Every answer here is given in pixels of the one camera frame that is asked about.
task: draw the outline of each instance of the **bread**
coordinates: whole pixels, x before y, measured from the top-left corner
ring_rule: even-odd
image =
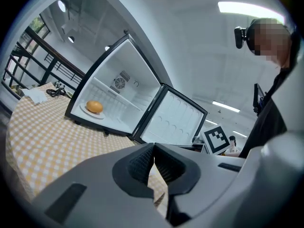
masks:
[[[88,101],[86,108],[93,113],[101,113],[104,109],[103,105],[98,101]]]

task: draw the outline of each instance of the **yellow checkered tablecloth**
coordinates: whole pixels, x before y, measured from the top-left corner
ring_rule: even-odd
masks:
[[[51,83],[38,87],[50,88],[55,89]],[[47,101],[38,105],[29,97],[21,98],[8,125],[6,159],[30,199],[80,162],[135,145],[127,137],[105,137],[101,131],[75,124],[64,116],[70,99],[46,96]],[[167,190],[158,171],[149,177],[148,186],[154,189],[154,201]]]

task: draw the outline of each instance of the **cable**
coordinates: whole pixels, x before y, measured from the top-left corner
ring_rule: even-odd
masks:
[[[54,89],[47,89],[46,90],[47,94],[49,94],[51,97],[59,96],[59,95],[67,95],[70,99],[71,97],[67,94],[64,88],[59,88],[57,90]]]

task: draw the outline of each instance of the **mini refrigerator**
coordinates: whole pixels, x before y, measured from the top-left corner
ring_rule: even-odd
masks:
[[[99,101],[103,118],[85,108]],[[160,82],[127,34],[105,51],[77,87],[65,116],[140,143],[192,145],[207,116],[198,104]]]

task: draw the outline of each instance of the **fluorescent light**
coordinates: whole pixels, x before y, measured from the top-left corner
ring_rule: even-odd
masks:
[[[205,120],[206,122],[208,122],[208,123],[211,123],[211,124],[214,124],[214,125],[218,125],[217,123],[214,123],[214,122],[212,122],[212,121],[209,121],[209,120]]]
[[[238,135],[241,135],[241,136],[247,138],[247,136],[245,136],[245,135],[243,135],[243,134],[241,134],[241,133],[238,133],[238,132],[236,132],[236,131],[233,131],[233,132],[236,133],[236,134],[238,134]]]
[[[254,4],[243,2],[218,2],[218,8],[221,13],[238,13],[257,18],[273,18],[277,19],[282,24],[285,22],[283,15]]]
[[[58,1],[58,6],[59,6],[60,10],[63,11],[63,12],[65,12],[67,10],[66,3],[62,0]]]
[[[239,111],[240,111],[240,110],[238,110],[238,109],[236,109],[236,108],[233,108],[233,107],[231,107],[231,106],[228,106],[228,105],[225,105],[225,104],[222,104],[222,103],[218,103],[218,102],[216,102],[216,101],[212,102],[212,104],[218,105],[218,106],[221,106],[221,107],[224,107],[224,108],[226,108],[226,109],[229,109],[229,110],[234,111],[234,112],[237,112],[237,113],[239,113]]]
[[[74,36],[69,36],[69,37],[68,37],[68,40],[69,40],[70,42],[74,43],[75,38],[74,38]]]

